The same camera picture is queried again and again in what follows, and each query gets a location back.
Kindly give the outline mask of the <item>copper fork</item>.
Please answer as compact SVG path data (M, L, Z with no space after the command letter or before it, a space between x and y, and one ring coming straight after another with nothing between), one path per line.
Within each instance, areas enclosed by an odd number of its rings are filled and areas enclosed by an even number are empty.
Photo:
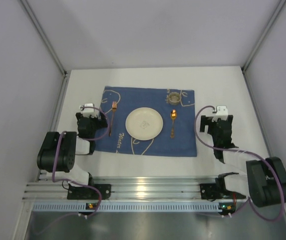
M109 137L111 136L112 125L113 125L113 120L114 120L116 110L117 110L117 102L113 101L112 102L112 117L111 117L111 121L110 121L110 128L109 128L109 134L108 134Z

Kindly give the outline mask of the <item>blue cloth placemat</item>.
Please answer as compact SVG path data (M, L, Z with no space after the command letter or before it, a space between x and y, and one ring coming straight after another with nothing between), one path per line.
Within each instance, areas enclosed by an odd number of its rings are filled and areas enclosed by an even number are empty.
M170 92L181 94L179 105L168 103ZM101 99L101 110L111 121L112 102L117 102L111 136L105 136L96 142L100 152L162 156L196 157L196 139L194 135L195 96L193 90L135 88L106 86ZM152 108L163 118L161 133L152 140L137 140L126 131L125 121L128 114L137 108ZM175 137L171 138L171 111L177 111L174 122Z

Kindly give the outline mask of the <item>gold spoon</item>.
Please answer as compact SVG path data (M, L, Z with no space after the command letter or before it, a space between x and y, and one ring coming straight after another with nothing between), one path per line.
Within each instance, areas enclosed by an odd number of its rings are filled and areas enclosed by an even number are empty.
M174 122L177 118L177 111L173 109L170 114L171 120L172 120L172 127L171 127L171 133L170 137L173 139L175 137L175 131L174 131Z

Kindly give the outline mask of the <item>small glass cup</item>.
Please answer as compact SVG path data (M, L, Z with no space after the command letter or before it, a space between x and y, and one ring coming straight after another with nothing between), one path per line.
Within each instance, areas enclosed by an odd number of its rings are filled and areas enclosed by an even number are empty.
M168 103L177 106L181 102L181 94L178 92L170 92L167 97Z

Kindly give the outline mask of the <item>cream ceramic plate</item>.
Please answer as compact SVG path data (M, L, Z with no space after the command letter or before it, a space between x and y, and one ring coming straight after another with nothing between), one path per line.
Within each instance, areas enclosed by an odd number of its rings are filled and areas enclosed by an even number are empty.
M163 129L163 118L158 111L152 108L140 107L128 114L125 128L127 133L136 140L152 140Z

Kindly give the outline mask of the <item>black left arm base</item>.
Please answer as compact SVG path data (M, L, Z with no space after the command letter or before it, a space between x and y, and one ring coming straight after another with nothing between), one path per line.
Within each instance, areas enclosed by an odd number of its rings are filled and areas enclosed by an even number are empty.
M96 188L100 194L101 199L106 200L111 196L111 185L110 184L95 184L94 188ZM83 186L73 186L69 185L68 200L98 200L99 194L96 190L83 187Z

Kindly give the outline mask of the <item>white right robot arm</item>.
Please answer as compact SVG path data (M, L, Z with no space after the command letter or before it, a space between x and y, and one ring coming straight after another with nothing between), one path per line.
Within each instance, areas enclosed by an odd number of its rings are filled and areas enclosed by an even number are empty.
M286 203L286 170L278 157L261 158L259 155L241 151L232 143L232 115L215 119L211 116L201 116L200 132L212 136L214 146L204 145L213 149L214 156L221 163L225 164L223 153L248 154L257 160L245 162L246 182L248 184L249 197L256 207L262 208L276 204Z

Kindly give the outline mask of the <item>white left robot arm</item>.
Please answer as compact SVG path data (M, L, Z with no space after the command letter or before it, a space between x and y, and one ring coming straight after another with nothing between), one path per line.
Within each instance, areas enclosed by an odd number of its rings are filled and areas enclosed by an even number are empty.
M76 156L90 156L96 141L108 132L108 118L100 112L84 115L76 113L77 131L47 132L37 156L37 166L51 174L52 181L69 181L77 187L93 187L92 175L75 163Z

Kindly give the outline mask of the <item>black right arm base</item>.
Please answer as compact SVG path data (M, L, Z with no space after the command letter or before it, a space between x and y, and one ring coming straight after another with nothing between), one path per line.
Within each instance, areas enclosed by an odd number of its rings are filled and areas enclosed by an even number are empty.
M234 197L236 197L237 200L246 199L246 196L237 192L232 192L219 188L215 183L201 183L199 187L202 200L232 200Z

